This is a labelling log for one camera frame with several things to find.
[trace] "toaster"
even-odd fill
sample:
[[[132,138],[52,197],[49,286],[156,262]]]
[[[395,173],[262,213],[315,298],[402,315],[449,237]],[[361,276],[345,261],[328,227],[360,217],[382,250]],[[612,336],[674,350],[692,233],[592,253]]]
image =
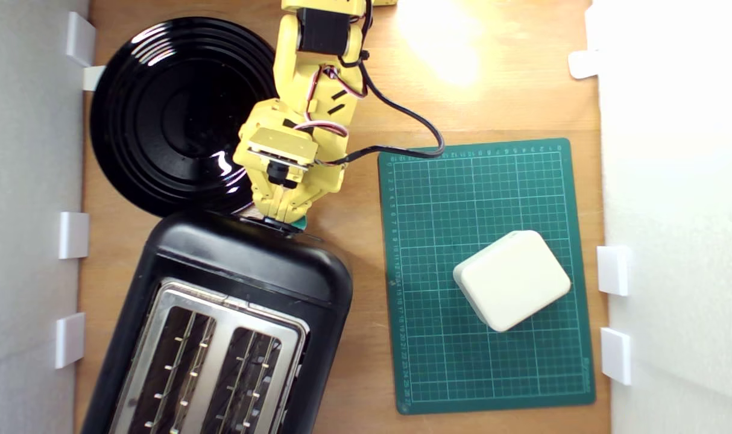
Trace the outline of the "toaster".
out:
[[[352,300],[291,226],[179,212],[149,236],[82,434],[312,431]]]

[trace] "wooden table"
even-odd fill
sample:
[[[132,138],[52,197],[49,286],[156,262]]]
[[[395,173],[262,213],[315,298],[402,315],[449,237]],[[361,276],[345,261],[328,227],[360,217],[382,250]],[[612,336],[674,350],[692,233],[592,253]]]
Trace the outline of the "wooden table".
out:
[[[607,300],[597,291],[595,246],[603,244],[598,94],[576,82],[567,54],[585,48],[590,0],[400,0],[380,8],[367,41],[368,68],[388,96],[422,113],[449,143],[568,137],[578,193],[595,346],[592,406],[403,417],[396,412],[385,294],[382,223],[374,156],[350,165],[342,192],[310,211],[310,231],[349,253],[355,296],[331,371],[316,433],[609,432],[609,382],[600,374],[599,328]],[[149,25],[180,16],[229,19],[275,44],[280,0],[93,0],[96,64]],[[431,145],[430,135],[374,97],[363,101],[351,149],[372,143]],[[80,276],[87,349],[77,365],[81,426],[142,245],[157,218],[123,199],[104,178],[86,134],[84,209],[90,257]]]

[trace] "white bracket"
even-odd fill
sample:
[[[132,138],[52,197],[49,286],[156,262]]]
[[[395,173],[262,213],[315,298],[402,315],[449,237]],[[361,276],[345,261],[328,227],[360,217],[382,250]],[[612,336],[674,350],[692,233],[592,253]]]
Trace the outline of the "white bracket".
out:
[[[631,338],[609,327],[601,328],[602,373],[631,385]]]
[[[95,27],[77,12],[69,12],[66,55],[82,66],[92,66],[95,57]]]
[[[58,259],[84,258],[90,244],[90,214],[61,212]]]
[[[55,369],[84,357],[84,312],[58,319],[55,324]]]
[[[82,76],[82,90],[94,92],[106,66],[88,66]]]
[[[567,56],[570,76],[576,80],[594,77],[599,72],[602,27],[601,5],[593,4],[586,9],[586,49],[573,51]]]
[[[628,296],[628,247],[597,247],[597,272],[599,290],[603,293]]]

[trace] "cutting mat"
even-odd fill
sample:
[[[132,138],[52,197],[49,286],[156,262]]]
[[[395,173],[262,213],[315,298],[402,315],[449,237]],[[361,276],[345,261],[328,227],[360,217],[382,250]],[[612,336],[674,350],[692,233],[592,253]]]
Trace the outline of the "cutting mat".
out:
[[[379,175],[399,412],[592,403],[570,143],[451,146],[435,160],[382,154]],[[498,333],[479,321],[452,269],[512,230],[542,234],[573,286]]]

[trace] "yellow robotic arm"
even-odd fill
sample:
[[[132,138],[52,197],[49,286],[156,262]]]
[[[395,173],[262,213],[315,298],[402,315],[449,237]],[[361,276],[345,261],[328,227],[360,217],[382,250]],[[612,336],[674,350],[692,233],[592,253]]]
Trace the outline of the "yellow robotic arm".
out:
[[[277,99],[256,104],[239,131],[233,160],[247,170],[261,214],[292,223],[338,192],[347,126],[365,96],[361,55],[366,0],[283,0],[273,72]]]

